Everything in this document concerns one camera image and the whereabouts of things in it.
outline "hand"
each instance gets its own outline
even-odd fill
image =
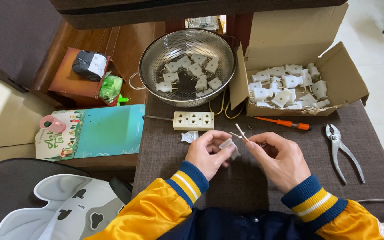
[[[191,143],[185,160],[195,165],[210,181],[220,165],[229,166],[225,161],[235,151],[235,147],[231,145],[220,150],[218,146],[231,137],[231,134],[223,131],[209,130]]]
[[[248,138],[246,146],[262,165],[266,176],[284,194],[310,177],[299,146],[273,132]]]

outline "socket outlet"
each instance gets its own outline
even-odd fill
[[[214,129],[214,112],[174,112],[174,130],[208,131]]]

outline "metal pliers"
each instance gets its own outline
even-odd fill
[[[345,177],[343,176],[342,171],[339,168],[339,162],[337,161],[337,153],[339,151],[339,148],[343,150],[352,159],[356,169],[358,170],[361,182],[365,183],[361,166],[359,165],[358,161],[356,160],[355,156],[351,153],[351,151],[340,140],[340,131],[333,124],[327,124],[326,135],[332,144],[331,153],[333,155],[334,166],[336,167],[337,173],[339,174],[340,178],[345,183],[345,185],[347,184],[347,182]]]

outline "pink cup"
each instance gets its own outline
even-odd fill
[[[46,127],[44,125],[45,122],[50,122],[51,125]],[[65,123],[63,123],[62,121],[60,121],[59,119],[57,119],[51,115],[47,115],[47,116],[43,117],[41,119],[41,121],[39,122],[39,126],[40,126],[40,128],[46,129],[47,131],[56,132],[56,133],[61,133],[66,129]]]

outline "black plastic bag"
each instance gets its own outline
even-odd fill
[[[106,56],[99,52],[80,51],[72,64],[74,73],[98,82],[104,75],[106,67]]]

